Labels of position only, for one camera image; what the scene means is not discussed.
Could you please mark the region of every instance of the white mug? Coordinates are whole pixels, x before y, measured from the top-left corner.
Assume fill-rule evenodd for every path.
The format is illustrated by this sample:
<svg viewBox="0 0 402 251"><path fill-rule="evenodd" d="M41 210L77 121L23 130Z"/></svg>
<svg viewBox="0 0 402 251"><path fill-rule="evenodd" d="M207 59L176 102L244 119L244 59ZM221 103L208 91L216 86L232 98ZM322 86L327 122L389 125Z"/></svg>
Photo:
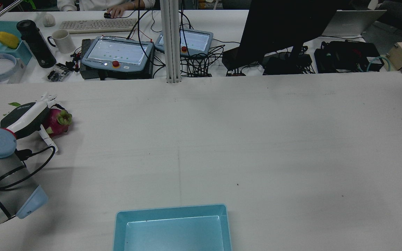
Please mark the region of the white mug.
<svg viewBox="0 0 402 251"><path fill-rule="evenodd" d="M47 41L59 49L61 53L70 53L75 50L74 42L67 30L56 30L51 36L47 37Z"/></svg>

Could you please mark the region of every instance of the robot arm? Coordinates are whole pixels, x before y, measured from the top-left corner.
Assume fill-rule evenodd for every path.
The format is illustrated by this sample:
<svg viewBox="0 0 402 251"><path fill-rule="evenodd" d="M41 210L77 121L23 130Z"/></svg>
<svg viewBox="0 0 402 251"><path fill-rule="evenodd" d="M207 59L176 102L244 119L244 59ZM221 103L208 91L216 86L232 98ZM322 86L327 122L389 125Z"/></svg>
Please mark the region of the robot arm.
<svg viewBox="0 0 402 251"><path fill-rule="evenodd" d="M14 216L25 218L48 200L40 185L30 178L39 169L31 174L15 151L17 138L40 130L49 109L55 105L55 97L45 94L36 102L17 107L1 121L0 224Z"/></svg>

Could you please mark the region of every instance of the keyboard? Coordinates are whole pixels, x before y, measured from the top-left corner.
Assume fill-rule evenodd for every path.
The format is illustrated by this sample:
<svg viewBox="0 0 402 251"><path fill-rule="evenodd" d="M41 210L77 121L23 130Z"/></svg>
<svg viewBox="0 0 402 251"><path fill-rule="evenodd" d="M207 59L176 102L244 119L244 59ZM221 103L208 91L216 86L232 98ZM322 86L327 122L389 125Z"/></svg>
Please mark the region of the keyboard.
<svg viewBox="0 0 402 251"><path fill-rule="evenodd" d="M70 34L131 31L137 18L63 21L60 29Z"/></svg>

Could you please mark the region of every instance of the yellow object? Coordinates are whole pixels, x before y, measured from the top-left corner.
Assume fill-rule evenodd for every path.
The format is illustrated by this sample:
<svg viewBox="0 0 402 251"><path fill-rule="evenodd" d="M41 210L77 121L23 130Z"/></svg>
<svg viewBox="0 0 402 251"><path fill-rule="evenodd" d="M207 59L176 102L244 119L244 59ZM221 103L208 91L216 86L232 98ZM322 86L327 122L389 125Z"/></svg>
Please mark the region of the yellow object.
<svg viewBox="0 0 402 251"><path fill-rule="evenodd" d="M18 47L19 42L20 40L16 35L0 31L0 43L2 43L3 45L11 49L16 49Z"/></svg>

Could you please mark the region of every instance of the touchscreen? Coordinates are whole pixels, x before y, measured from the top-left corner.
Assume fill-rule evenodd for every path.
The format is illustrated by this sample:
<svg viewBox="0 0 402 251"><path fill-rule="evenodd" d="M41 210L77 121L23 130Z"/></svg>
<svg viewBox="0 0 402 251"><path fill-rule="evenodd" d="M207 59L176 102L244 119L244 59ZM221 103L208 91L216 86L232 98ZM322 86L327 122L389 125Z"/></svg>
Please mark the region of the touchscreen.
<svg viewBox="0 0 402 251"><path fill-rule="evenodd" d="M147 50L146 45L142 45L143 50ZM98 60L117 60L119 62L140 65L145 57L139 45L124 43L121 41L99 39L89 53L89 59Z"/></svg>
<svg viewBox="0 0 402 251"><path fill-rule="evenodd" d="M182 30L180 31L181 46L186 46L189 49L204 51L209 41L209 35L203 33L193 33L185 30L184 34ZM159 44L164 44L164 36L162 36Z"/></svg>

